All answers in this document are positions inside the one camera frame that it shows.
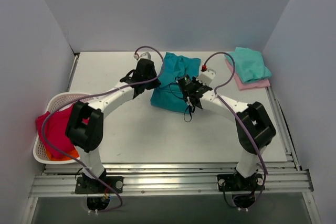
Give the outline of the teal t shirt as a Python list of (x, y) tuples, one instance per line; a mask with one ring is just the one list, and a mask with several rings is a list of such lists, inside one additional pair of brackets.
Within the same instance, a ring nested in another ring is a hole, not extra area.
[(159, 77), (161, 85), (155, 88), (150, 103), (152, 106), (184, 113), (187, 108), (186, 102), (177, 84), (177, 80), (188, 75), (198, 76), (201, 60), (199, 58), (188, 58), (167, 52), (164, 57), (164, 71)]

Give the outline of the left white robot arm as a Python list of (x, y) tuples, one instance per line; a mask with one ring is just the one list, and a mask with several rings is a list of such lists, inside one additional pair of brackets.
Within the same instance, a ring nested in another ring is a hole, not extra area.
[(83, 173), (88, 178), (87, 186), (92, 191), (100, 192), (106, 185), (106, 170), (99, 153), (105, 118), (145, 90), (159, 85), (154, 62), (142, 58), (137, 61), (136, 68), (121, 78), (111, 90), (92, 95), (87, 102), (77, 101), (73, 104), (65, 135), (79, 154)]

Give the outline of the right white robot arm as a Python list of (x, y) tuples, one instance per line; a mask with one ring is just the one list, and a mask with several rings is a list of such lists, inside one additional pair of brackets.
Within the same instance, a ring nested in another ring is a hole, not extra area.
[(265, 168), (262, 154), (276, 135), (265, 107), (260, 102), (244, 103), (228, 98), (188, 75), (177, 80), (183, 100), (191, 109), (199, 108), (215, 112), (223, 117), (234, 117), (238, 141), (243, 148), (241, 158), (235, 168), (233, 182), (244, 189), (252, 182), (258, 164)]

